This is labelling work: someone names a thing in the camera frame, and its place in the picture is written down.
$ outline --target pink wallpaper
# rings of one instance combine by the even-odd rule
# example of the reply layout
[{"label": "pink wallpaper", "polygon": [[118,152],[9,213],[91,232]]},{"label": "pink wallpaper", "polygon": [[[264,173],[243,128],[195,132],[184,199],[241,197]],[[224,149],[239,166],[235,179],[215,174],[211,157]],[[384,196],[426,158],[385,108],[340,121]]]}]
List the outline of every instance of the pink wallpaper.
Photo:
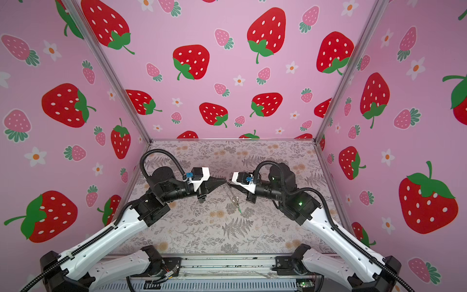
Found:
[{"label": "pink wallpaper", "polygon": [[45,253],[101,229],[143,152],[70,21],[55,1],[8,1],[0,11],[3,291],[39,274]]},{"label": "pink wallpaper", "polygon": [[389,3],[325,133],[355,234],[399,259],[415,291],[464,285],[465,10]]},{"label": "pink wallpaper", "polygon": [[103,2],[81,7],[154,139],[315,135],[374,3]]}]

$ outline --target floral patterned mat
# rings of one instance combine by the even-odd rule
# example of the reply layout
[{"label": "floral patterned mat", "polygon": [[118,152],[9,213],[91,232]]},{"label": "floral patterned mat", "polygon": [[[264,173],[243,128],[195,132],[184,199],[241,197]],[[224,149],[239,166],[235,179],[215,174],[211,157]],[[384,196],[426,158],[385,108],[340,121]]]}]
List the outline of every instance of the floral patterned mat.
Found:
[{"label": "floral patterned mat", "polygon": [[[340,222],[311,141],[199,140],[155,141],[151,148],[171,152],[185,171],[207,166],[211,176],[231,178],[234,171],[253,171],[259,162],[286,163],[295,172],[298,187],[311,186],[327,200],[333,218]],[[176,169],[170,158],[150,155],[146,170],[161,166]],[[261,170],[267,178],[269,166]],[[130,200],[143,195],[148,184],[138,178]],[[291,253],[306,243],[322,253],[333,252],[320,238],[302,229],[277,210],[270,200],[258,198],[256,204],[236,189],[240,209],[230,201],[227,185],[210,193],[200,204],[196,197],[170,203],[171,211],[150,228],[116,248],[114,254],[130,254],[143,246],[155,245],[160,253]]]}]

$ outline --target strawberry print wallpaper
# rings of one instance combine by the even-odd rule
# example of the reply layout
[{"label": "strawberry print wallpaper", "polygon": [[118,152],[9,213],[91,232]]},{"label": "strawberry print wallpaper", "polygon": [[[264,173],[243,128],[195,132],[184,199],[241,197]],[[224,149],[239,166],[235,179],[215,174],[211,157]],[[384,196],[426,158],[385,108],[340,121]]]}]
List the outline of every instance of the strawberry print wallpaper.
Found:
[{"label": "strawberry print wallpaper", "polygon": [[153,139],[312,138],[373,4],[81,0]]},{"label": "strawberry print wallpaper", "polygon": [[320,144],[355,235],[415,291],[464,285],[465,9],[390,1]]},{"label": "strawberry print wallpaper", "polygon": [[19,291],[111,221],[145,144],[61,1],[8,1],[0,39],[0,249],[23,271],[1,282]]}]

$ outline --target red strawberry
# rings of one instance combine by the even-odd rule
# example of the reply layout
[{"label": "red strawberry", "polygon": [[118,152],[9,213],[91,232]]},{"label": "red strawberry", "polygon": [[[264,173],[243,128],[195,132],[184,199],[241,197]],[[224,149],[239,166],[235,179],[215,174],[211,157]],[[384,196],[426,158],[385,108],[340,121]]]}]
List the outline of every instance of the red strawberry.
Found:
[{"label": "red strawberry", "polygon": [[410,111],[405,109],[397,115],[394,119],[394,127],[406,130],[409,126],[415,126],[420,121],[422,114],[416,108],[412,108]]},{"label": "red strawberry", "polygon": [[128,97],[133,103],[134,109],[137,113],[146,115],[152,114],[154,111],[162,111],[160,109],[156,109],[156,103],[152,97],[144,91],[127,89],[126,92],[128,93]]},{"label": "red strawberry", "polygon": [[178,5],[178,2],[174,2],[174,0],[159,0],[159,4],[162,10],[165,13],[170,13],[172,17],[178,17],[182,14],[181,7]]},{"label": "red strawberry", "polygon": [[258,78],[256,78],[256,82],[259,85],[263,85],[266,81],[271,77],[271,69],[269,67],[264,67],[258,72]]},{"label": "red strawberry", "polygon": [[414,257],[407,264],[410,270],[425,283],[431,281],[433,284],[438,285],[441,282],[439,279],[441,275],[438,273],[438,269],[433,267],[429,262],[425,263],[418,257]]},{"label": "red strawberry", "polygon": [[350,138],[350,139],[355,139],[358,135],[360,134],[360,126],[359,125],[355,125],[355,126],[352,126],[349,130],[349,133],[347,134],[347,136]]},{"label": "red strawberry", "polygon": [[256,113],[260,117],[269,117],[282,103],[282,95],[279,93],[261,93],[253,97],[251,101],[251,109],[254,112],[251,113],[250,117]]},{"label": "red strawberry", "polygon": [[18,143],[19,141],[23,142],[29,137],[26,133],[31,130],[31,122],[29,122],[28,117],[23,111],[19,109],[12,110],[3,120],[3,124],[7,127],[5,135],[7,135],[8,140]]},{"label": "red strawberry", "polygon": [[187,79],[198,80],[204,77],[209,64],[209,52],[200,44],[176,48],[173,53],[174,66]]},{"label": "red strawberry", "polygon": [[255,130],[253,134],[251,133],[243,134],[238,138],[239,139],[259,139],[259,136],[256,136],[256,130]]},{"label": "red strawberry", "polygon": [[300,127],[300,131],[306,131],[306,130],[308,130],[308,129],[311,127],[311,124],[312,124],[312,123],[313,123],[312,120],[308,120],[308,121],[304,122],[304,123],[302,124],[302,126]]},{"label": "red strawberry", "polygon": [[347,117],[350,113],[350,109],[352,108],[352,99],[347,97],[346,105],[344,106],[344,115]]},{"label": "red strawberry", "polygon": [[454,117],[464,125],[467,125],[467,75],[465,77],[457,75],[445,76],[443,77],[443,82],[450,79],[462,79],[451,93],[451,109],[453,110]]},{"label": "red strawberry", "polygon": [[370,129],[373,129],[375,117],[382,114],[389,102],[389,86],[379,73],[368,77],[360,100],[360,112],[367,119],[373,119]]},{"label": "red strawberry", "polygon": [[115,215],[115,210],[117,210],[117,207],[120,204],[120,200],[121,198],[119,195],[113,195],[107,201],[103,211],[97,208],[99,212],[104,213],[102,214],[102,223],[104,223],[104,226],[107,226],[112,222],[113,216]]},{"label": "red strawberry", "polygon": [[230,91],[227,89],[227,87],[220,83],[214,84],[214,90],[217,94],[222,95],[223,97],[229,96],[230,94]]},{"label": "red strawberry", "polygon": [[146,72],[148,73],[149,76],[152,77],[154,81],[161,82],[162,81],[162,75],[159,69],[154,66],[151,63],[146,64]]},{"label": "red strawberry", "polygon": [[52,119],[69,127],[82,127],[89,118],[86,97],[76,86],[70,83],[61,84],[42,96],[42,109]]},{"label": "red strawberry", "polygon": [[302,97],[300,98],[304,103],[309,103],[313,98],[313,94],[310,88],[305,88],[302,91]]},{"label": "red strawberry", "polygon": [[326,139],[324,137],[324,134],[323,134],[323,139],[321,139],[321,141],[319,141],[319,145],[321,146],[321,151],[323,151],[324,146],[326,145]]},{"label": "red strawberry", "polygon": [[327,156],[327,162],[328,162],[329,164],[332,164],[332,163],[334,162],[334,154],[333,154],[333,153],[331,153],[331,154],[329,154],[329,155]]},{"label": "red strawberry", "polygon": [[230,37],[227,31],[216,29],[216,31],[214,31],[214,36],[216,37],[217,44],[224,47],[224,49],[230,50],[234,47],[234,40]]},{"label": "red strawberry", "polygon": [[172,122],[175,124],[179,124],[182,120],[182,115],[179,112],[174,112],[171,116]]},{"label": "red strawberry", "polygon": [[89,208],[94,206],[94,204],[97,201],[97,187],[95,185],[92,185],[88,189],[88,193],[86,195],[86,204],[88,205]]},{"label": "red strawberry", "polygon": [[198,139],[198,135],[193,131],[186,131],[181,133],[177,139]]},{"label": "red strawberry", "polygon": [[120,170],[120,176],[121,176],[122,182],[124,182],[126,184],[128,182],[128,172],[127,172],[126,168],[122,168]]},{"label": "red strawberry", "polygon": [[65,148],[65,158],[68,160],[80,161],[86,157],[86,150],[79,145],[75,145],[73,147],[68,146]]},{"label": "red strawberry", "polygon": [[220,126],[224,124],[227,128],[226,121],[229,115],[225,107],[209,102],[204,102],[199,105],[199,112],[201,113],[204,121],[209,125]]},{"label": "red strawberry", "polygon": [[83,75],[85,76],[86,80],[89,82],[89,84],[94,84],[94,81],[96,80],[96,74],[94,74],[94,71],[92,70],[91,63],[89,63],[87,60],[83,61]]},{"label": "red strawberry", "polygon": [[243,126],[244,123],[245,123],[245,117],[244,116],[239,115],[238,117],[235,118],[235,126],[237,128],[240,128],[241,126]]},{"label": "red strawberry", "polygon": [[363,244],[370,247],[370,245],[375,245],[376,241],[373,240],[373,243],[370,243],[367,232],[363,229],[362,225],[358,222],[352,223],[352,229],[355,233],[355,237],[358,238]]},{"label": "red strawberry", "polygon": [[82,0],[81,9],[99,43],[120,50],[130,44],[130,28],[123,17],[99,0]]},{"label": "red strawberry", "polygon": [[354,43],[340,32],[328,34],[319,48],[316,68],[323,73],[337,73],[342,75],[340,68],[347,65],[350,55],[354,51]]},{"label": "red strawberry", "polygon": [[417,28],[412,26],[409,30],[405,33],[404,37],[399,44],[399,50],[397,52],[397,59],[399,62],[402,62],[410,55],[410,50],[415,45],[417,41]]},{"label": "red strawberry", "polygon": [[34,50],[30,50],[28,44],[15,36],[1,35],[1,41],[5,48],[20,61],[25,61],[29,66],[39,65],[39,56]]},{"label": "red strawberry", "polygon": [[112,142],[117,158],[124,159],[130,148],[131,136],[128,129],[123,126],[121,119],[120,125],[115,126],[110,134],[110,142]]},{"label": "red strawberry", "polygon": [[295,137],[294,139],[312,139],[312,138],[313,138],[312,134],[305,133],[305,134]]},{"label": "red strawberry", "polygon": [[339,153],[339,165],[349,180],[357,177],[360,168],[367,167],[366,165],[360,166],[360,155],[353,146],[347,147]]},{"label": "red strawberry", "polygon": [[55,1],[55,5],[57,6],[57,11],[58,11],[58,14],[60,15],[60,17],[66,22],[66,25],[65,25],[65,29],[64,29],[64,34],[65,36],[68,36],[66,34],[66,30],[68,28],[68,26],[70,27],[70,30],[71,32],[81,38],[81,39],[84,39],[83,38],[83,35],[81,34],[81,32],[79,31],[78,27],[76,26],[75,22],[73,21],[73,19],[71,18],[70,16],[70,13],[68,13],[68,10],[65,8],[65,5],[63,5],[63,2],[62,0],[56,0]]},{"label": "red strawberry", "polygon": [[94,128],[94,135],[96,135],[96,142],[99,143],[100,146],[104,146],[106,144],[106,134],[102,132],[101,127]]},{"label": "red strawberry", "polygon": [[359,198],[360,202],[362,202],[365,206],[369,206],[370,204],[372,205],[375,201],[375,197],[370,191],[362,191]]},{"label": "red strawberry", "polygon": [[303,13],[303,22],[300,23],[300,30],[302,31],[302,34],[306,34],[309,30],[311,30],[311,27],[318,21],[318,15],[319,6],[313,6],[305,13]]},{"label": "red strawberry", "polygon": [[324,118],[330,103],[331,103],[331,99],[328,99],[318,104],[314,110],[315,116]]},{"label": "red strawberry", "polygon": [[250,49],[256,54],[256,63],[261,54],[268,57],[277,53],[285,39],[285,12],[271,8],[253,22],[247,32]]},{"label": "red strawberry", "polygon": [[427,234],[451,223],[457,216],[455,197],[445,183],[432,179],[432,163],[427,161],[430,176],[414,173],[399,185],[399,200],[405,222],[415,232]]},{"label": "red strawberry", "polygon": [[78,208],[70,199],[60,192],[48,191],[29,203],[26,216],[6,220],[4,225],[24,218],[21,232],[26,239],[39,243],[52,239],[70,227],[77,216]]},{"label": "red strawberry", "polygon": [[358,61],[358,64],[357,64],[357,70],[358,71],[365,70],[368,64],[370,64],[370,60],[371,58],[368,55],[364,55],[362,58],[360,58],[360,61]]}]

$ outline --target pink wall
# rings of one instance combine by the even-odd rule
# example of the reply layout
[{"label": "pink wall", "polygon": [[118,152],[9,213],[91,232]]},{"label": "pink wall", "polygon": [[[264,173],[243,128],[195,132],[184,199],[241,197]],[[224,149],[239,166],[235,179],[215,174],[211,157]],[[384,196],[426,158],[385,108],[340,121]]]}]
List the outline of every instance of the pink wall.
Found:
[{"label": "pink wall", "polygon": [[[138,143],[138,131],[118,98],[109,98],[111,86],[86,42],[69,27],[68,36],[64,35],[66,23],[54,1],[8,1],[0,20],[0,35],[16,37],[3,35],[0,44],[0,115],[7,134],[0,139],[1,221],[27,215],[1,226],[2,266],[9,272],[2,273],[0,281],[3,291],[18,291],[40,273],[43,254],[61,252],[104,226],[97,208],[104,210],[113,195],[123,196],[127,183],[120,170],[126,168],[131,178],[144,144]],[[39,64],[28,65],[32,59]],[[92,72],[85,72],[93,84],[83,73],[84,60],[92,65]],[[78,89],[87,105],[97,110],[88,108],[86,123]],[[111,132],[120,125],[119,118],[131,136],[124,159],[117,158],[111,146]],[[96,139],[96,126],[102,128],[105,140],[104,134]],[[75,145],[85,150],[85,157],[74,147],[69,160],[65,148]],[[97,163],[103,166],[100,174],[95,171]],[[97,191],[88,191],[91,186]],[[42,202],[36,199],[39,195]]]},{"label": "pink wall", "polygon": [[[369,64],[355,71],[325,133],[324,155],[350,222],[366,230],[362,241],[401,261],[415,291],[463,286],[466,81],[443,77],[466,74],[467,19],[458,19],[465,9],[457,0],[389,3],[365,52]],[[400,50],[410,50],[401,62]],[[368,111],[371,102],[378,108]],[[356,151],[366,166],[357,176]]]},{"label": "pink wall", "polygon": [[[238,138],[246,133],[260,138],[315,135],[324,114],[318,111],[326,109],[340,79],[336,69],[344,66],[344,59],[352,53],[352,42],[357,42],[374,3],[148,0],[146,6],[142,0],[104,2],[111,8],[96,0],[82,0],[81,6],[123,86],[133,91],[136,110],[141,110],[140,118],[155,139],[176,138],[185,131],[194,131],[199,138]],[[160,2],[173,5],[161,6]],[[116,37],[109,34],[113,30]],[[266,48],[255,43],[262,39],[268,42]],[[322,43],[327,55],[322,55]],[[190,45],[200,46],[180,48]],[[189,57],[198,52],[202,54]],[[327,70],[331,73],[322,73],[334,59],[334,67]],[[265,84],[257,82],[259,76]],[[305,88],[311,94],[302,94]],[[136,101],[137,93],[151,97],[156,111],[154,105],[144,107],[143,99]],[[259,94],[257,105],[266,108],[254,107],[264,117],[251,107]],[[269,98],[276,99],[271,103]],[[216,116],[222,116],[218,126],[214,125]]]}]

